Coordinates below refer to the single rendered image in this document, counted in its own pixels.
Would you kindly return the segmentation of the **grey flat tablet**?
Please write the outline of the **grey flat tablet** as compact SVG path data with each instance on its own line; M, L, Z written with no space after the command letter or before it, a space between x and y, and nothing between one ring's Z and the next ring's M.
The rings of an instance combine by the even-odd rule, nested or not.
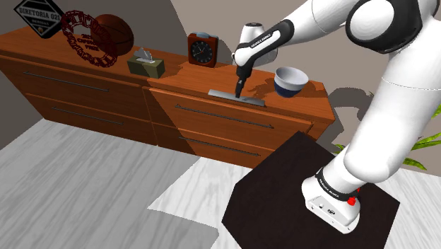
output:
M233 94L233 93L226 93L226 92L217 91L217 90L213 90L213 89L209 90L208 95L213 96L213 97L217 97L217 98L227 99L227 100L234 100L237 102L246 103L246 104L250 104L250 105L256 105L256 106L260 106L260 107L265 106L265 101L262 99L259 99L259 98L253 98L253 97L247 97L247 96L240 96L239 98L237 98L235 96L235 94Z

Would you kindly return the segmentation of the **red-brown square clock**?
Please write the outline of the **red-brown square clock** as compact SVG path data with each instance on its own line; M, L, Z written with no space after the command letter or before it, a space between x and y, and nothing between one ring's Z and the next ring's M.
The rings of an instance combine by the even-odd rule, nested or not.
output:
M190 33L187 37L190 64L214 68L217 62L218 37L204 32Z

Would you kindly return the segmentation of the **brown wooden chest of drawers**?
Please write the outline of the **brown wooden chest of drawers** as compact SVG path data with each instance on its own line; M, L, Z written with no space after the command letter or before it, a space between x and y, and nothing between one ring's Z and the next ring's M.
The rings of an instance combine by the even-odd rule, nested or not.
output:
M78 57L61 33L0 35L0 70L46 120L162 147L185 144L173 124L152 120L148 79L130 74L126 59L101 68Z
M184 64L174 75L143 87L159 146L253 168L301 131L317 140L335 120L323 83L309 81L292 98L274 89L274 74L254 70L242 98L263 106L209 95L235 90L234 66Z

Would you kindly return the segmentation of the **white and blue bowl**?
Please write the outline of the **white and blue bowl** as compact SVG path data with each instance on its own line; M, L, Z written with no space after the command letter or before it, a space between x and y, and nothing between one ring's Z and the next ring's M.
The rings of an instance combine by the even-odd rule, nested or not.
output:
M292 98L301 92L308 81L309 77L305 72L290 66L282 66L275 71L274 88L278 95Z

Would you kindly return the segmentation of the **olive tissue box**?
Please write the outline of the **olive tissue box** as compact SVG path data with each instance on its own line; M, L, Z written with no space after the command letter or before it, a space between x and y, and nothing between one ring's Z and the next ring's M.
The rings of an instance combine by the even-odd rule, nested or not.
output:
M131 74L159 79L165 73L164 60L154 58L148 50L142 47L127 60L127 65Z

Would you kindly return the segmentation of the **brown basketball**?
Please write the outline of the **brown basketball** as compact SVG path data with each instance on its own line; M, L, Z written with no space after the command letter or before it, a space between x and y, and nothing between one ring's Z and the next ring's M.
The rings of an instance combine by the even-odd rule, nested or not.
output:
M95 19L101 27L106 29L110 39L115 43L117 56L131 51L134 46L134 34L123 19L112 14L102 14Z

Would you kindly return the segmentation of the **green leafy plant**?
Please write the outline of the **green leafy plant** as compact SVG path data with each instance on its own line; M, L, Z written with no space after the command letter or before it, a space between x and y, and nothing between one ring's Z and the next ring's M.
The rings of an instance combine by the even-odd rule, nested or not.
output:
M434 112L434 114L432 115L431 119L435 118L436 116L438 116L439 114L441 114L441 103L438 105L436 111ZM438 137L441 136L441 132L434 134L432 136L423 138L423 137L419 137L417 142L412 146L411 151L417 150L417 149L423 149L423 148L427 148L427 147L431 147L431 146L436 146L438 144L441 144L441 139L436 140ZM378 144L390 144L391 140L390 139L382 139ZM332 152L333 154L339 154L343 151L343 149L346 147L343 144L333 144L334 146L338 147L339 150L338 151L334 151ZM406 157L404 159L404 161L402 162L402 164L404 165L408 165L408 166L413 166L413 167L417 167L421 170L427 170L427 168L424 167L424 165L422 163L420 163L419 161Z

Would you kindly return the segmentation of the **black diamond-shaped sign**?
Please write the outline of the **black diamond-shaped sign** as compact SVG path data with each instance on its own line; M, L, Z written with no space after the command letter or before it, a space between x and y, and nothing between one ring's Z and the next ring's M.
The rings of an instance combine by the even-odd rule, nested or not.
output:
M42 39L61 30L64 12L53 0L22 0L13 9Z

